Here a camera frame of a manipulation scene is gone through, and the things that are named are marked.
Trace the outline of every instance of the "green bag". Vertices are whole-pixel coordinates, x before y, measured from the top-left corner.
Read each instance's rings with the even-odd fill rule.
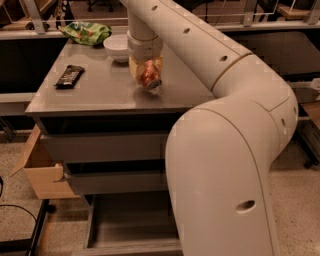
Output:
[[[78,44],[85,45],[102,44],[112,34],[110,26],[82,21],[72,22],[66,27],[59,27],[59,30]]]

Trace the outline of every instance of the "black chair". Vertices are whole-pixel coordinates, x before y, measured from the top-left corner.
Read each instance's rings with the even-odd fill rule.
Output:
[[[177,4],[183,8],[192,12],[193,9],[197,8],[200,4],[213,2],[214,0],[174,0]]]
[[[96,3],[99,3],[99,2],[103,2],[105,5],[108,5],[109,6],[109,12],[113,12],[113,7],[112,7],[112,4],[110,3],[110,0],[94,0],[94,1],[91,1],[91,0],[88,0],[88,12],[92,12],[92,8],[91,6],[95,5]]]

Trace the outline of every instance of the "chair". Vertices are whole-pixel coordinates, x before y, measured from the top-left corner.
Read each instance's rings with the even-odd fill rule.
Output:
[[[110,3],[110,0],[94,0],[94,1],[88,0],[88,12],[92,12],[91,6],[101,1],[103,1],[104,4],[109,6],[109,12],[113,12],[113,7],[112,7],[112,4]]]

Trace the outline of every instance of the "plastic bag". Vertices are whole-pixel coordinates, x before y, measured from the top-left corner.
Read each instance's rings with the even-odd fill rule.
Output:
[[[59,30],[68,38],[79,44],[96,45],[112,34],[110,26],[90,22],[72,22],[66,27],[59,27]]]

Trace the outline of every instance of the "cardboard box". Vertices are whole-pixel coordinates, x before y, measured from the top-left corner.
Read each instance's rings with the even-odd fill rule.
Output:
[[[41,131],[36,125],[12,168],[10,176],[23,170],[39,199],[79,197],[73,193],[63,176],[61,164],[54,163],[40,140]]]

